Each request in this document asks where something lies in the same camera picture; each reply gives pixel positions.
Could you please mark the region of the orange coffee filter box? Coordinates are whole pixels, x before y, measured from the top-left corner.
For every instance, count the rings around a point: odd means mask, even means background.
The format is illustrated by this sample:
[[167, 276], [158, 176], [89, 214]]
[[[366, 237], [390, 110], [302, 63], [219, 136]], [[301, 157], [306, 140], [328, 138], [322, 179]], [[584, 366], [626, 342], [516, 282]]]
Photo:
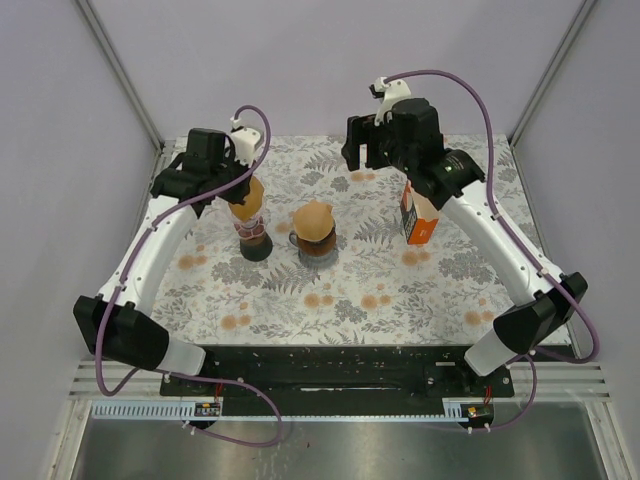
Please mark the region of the orange coffee filter box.
[[406, 182], [400, 202], [402, 227], [408, 245], [429, 242], [438, 224], [439, 213], [432, 203]]

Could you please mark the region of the red topped dark flask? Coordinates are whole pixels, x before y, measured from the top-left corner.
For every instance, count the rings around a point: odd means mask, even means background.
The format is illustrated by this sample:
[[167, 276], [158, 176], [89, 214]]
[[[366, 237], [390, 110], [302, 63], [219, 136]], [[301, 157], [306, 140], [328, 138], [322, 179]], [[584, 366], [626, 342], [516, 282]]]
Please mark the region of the red topped dark flask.
[[242, 256], [251, 262], [260, 262], [269, 257], [273, 250], [273, 242], [266, 231], [260, 242], [243, 242], [239, 239]]

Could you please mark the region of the brown paper coffee filter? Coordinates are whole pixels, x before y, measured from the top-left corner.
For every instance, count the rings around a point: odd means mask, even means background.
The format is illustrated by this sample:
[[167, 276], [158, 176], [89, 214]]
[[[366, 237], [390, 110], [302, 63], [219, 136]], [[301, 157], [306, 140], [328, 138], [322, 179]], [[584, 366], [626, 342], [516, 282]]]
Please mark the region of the brown paper coffee filter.
[[308, 242], [324, 240], [334, 228], [333, 206], [312, 200], [298, 208], [292, 219], [296, 235]]

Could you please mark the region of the brown wooden ring holder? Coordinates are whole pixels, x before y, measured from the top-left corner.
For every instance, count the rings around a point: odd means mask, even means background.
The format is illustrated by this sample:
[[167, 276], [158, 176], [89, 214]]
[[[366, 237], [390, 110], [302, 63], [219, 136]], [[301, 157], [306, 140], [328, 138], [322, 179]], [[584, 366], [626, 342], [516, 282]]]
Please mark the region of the brown wooden ring holder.
[[327, 255], [336, 245], [336, 233], [332, 231], [324, 239], [312, 242], [297, 238], [297, 245], [301, 252], [311, 257], [321, 257]]

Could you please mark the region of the clear glass carafe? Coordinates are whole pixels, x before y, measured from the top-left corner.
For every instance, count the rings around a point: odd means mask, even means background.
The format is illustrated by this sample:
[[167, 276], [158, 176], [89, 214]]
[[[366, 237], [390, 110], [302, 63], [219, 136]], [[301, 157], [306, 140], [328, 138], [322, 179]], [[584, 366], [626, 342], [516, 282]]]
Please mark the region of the clear glass carafe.
[[294, 231], [289, 233], [290, 243], [297, 249], [300, 263], [313, 270], [332, 267], [338, 260], [337, 234], [332, 230], [324, 239], [311, 242], [301, 239]]

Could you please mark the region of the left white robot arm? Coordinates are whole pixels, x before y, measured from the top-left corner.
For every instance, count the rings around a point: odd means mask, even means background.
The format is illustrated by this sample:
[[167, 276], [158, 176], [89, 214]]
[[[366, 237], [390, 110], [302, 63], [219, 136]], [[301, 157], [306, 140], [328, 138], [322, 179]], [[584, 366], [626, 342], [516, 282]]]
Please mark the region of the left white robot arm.
[[178, 246], [204, 208], [216, 197], [239, 203], [248, 194], [247, 173], [263, 138], [251, 127], [189, 131], [185, 151], [154, 179], [144, 219], [116, 271], [95, 296], [81, 296], [73, 307], [96, 359], [182, 374], [196, 395], [214, 389], [217, 372], [205, 363], [205, 350], [172, 337], [153, 320], [153, 305]]

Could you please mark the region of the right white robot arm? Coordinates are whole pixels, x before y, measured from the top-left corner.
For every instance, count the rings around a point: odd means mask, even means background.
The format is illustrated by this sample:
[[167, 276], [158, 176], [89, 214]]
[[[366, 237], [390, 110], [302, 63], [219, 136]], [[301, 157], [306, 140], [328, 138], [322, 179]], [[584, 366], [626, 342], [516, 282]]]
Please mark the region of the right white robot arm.
[[381, 118], [351, 116], [341, 154], [351, 171], [394, 167], [413, 190], [453, 221], [497, 273], [513, 303], [464, 355], [457, 388], [480, 394], [491, 373], [525, 355], [564, 325], [588, 289], [578, 272], [564, 273], [497, 208], [482, 168], [466, 152], [446, 147], [437, 110], [422, 98], [397, 102]]

